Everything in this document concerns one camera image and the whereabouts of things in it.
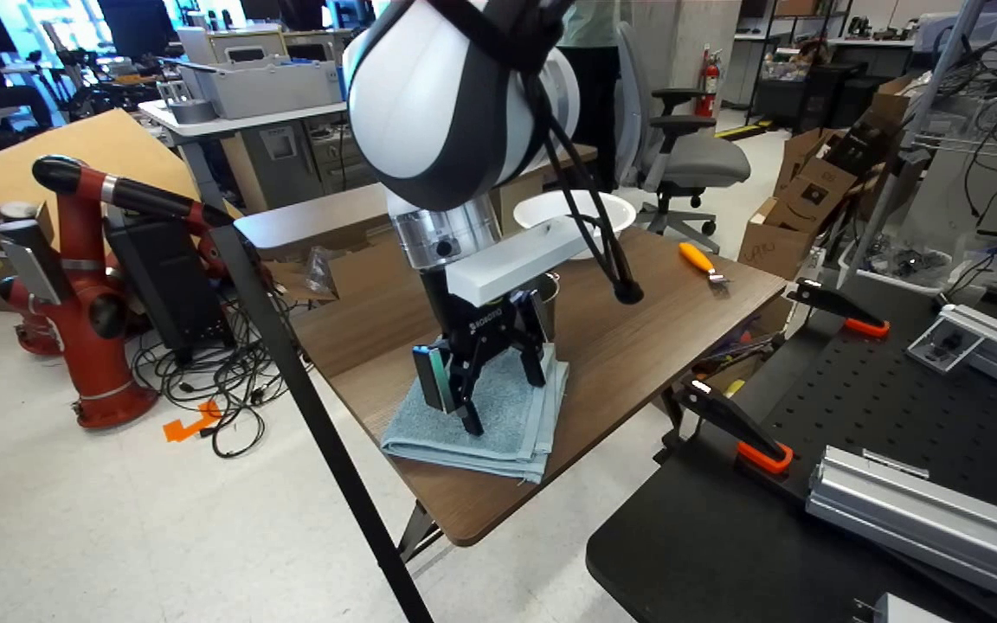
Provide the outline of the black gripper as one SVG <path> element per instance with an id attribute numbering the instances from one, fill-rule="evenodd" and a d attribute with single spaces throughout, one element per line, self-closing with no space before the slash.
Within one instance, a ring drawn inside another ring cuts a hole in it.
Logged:
<path id="1" fill-rule="evenodd" d="M 441 407 L 461 407 L 461 421 L 470 435 L 480 435 L 480 414 L 473 407 L 473 382 L 484 365 L 504 350 L 521 354 L 531 388 L 544 388 L 544 330 L 538 318 L 538 298 L 527 288 L 497 294 L 473 309 L 447 291 L 442 271 L 419 272 L 441 336 L 411 350 L 411 365 L 424 385 L 424 397 Z"/>

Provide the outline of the red robot arm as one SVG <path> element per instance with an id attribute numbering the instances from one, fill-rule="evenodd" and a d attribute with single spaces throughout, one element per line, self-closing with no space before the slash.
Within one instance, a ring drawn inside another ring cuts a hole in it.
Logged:
<path id="1" fill-rule="evenodd" d="M 211 238 L 229 213 L 73 155 L 37 155 L 30 175 L 57 194 L 59 243 L 37 220 L 5 220 L 15 272 L 0 294 L 28 318 L 19 338 L 66 361 L 77 421 L 119 430 L 155 406 L 128 361 L 137 331 L 155 331 L 178 361 L 229 343 Z"/>

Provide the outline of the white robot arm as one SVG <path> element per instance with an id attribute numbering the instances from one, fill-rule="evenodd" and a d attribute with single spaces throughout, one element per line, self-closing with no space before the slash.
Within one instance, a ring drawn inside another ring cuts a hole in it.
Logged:
<path id="1" fill-rule="evenodd" d="M 464 300 L 447 271 L 497 243 L 487 194 L 578 125 L 581 93 L 556 53 L 571 3 L 387 0 L 344 55 L 349 132 L 441 321 L 416 358 L 424 397 L 470 435 L 484 433 L 473 385 L 491 358 L 515 350 L 544 385 L 544 330 L 515 288 Z"/>

